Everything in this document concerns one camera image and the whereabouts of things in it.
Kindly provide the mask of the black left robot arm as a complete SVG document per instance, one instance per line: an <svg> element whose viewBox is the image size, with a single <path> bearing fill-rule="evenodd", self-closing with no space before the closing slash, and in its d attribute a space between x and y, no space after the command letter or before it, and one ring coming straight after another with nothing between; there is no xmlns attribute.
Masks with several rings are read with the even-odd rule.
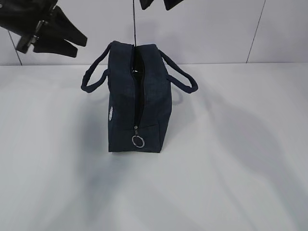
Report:
<svg viewBox="0 0 308 231"><path fill-rule="evenodd" d="M56 0L2 0L0 26L20 36L15 49L75 58L87 37L67 18Z"/></svg>

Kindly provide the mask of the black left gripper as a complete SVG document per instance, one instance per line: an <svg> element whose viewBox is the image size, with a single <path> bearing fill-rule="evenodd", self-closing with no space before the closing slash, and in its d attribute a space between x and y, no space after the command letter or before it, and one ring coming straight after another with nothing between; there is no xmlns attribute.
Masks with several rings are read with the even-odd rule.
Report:
<svg viewBox="0 0 308 231"><path fill-rule="evenodd" d="M38 35L58 39L39 38ZM56 5L46 20L38 22L33 33L21 36L16 50L27 53L30 45L33 44L33 52L35 53L52 53L76 58L77 48L66 40L78 46L85 47L87 45L87 37L71 23L62 9Z"/></svg>

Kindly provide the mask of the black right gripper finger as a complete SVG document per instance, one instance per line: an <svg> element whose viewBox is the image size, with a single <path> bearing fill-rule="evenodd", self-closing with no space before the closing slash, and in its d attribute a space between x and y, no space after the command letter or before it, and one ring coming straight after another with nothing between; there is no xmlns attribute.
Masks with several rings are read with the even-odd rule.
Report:
<svg viewBox="0 0 308 231"><path fill-rule="evenodd" d="M139 0L141 9L146 10L153 3L153 1L154 0Z"/></svg>
<svg viewBox="0 0 308 231"><path fill-rule="evenodd" d="M165 9L171 10L181 2L183 2L183 0L164 0Z"/></svg>

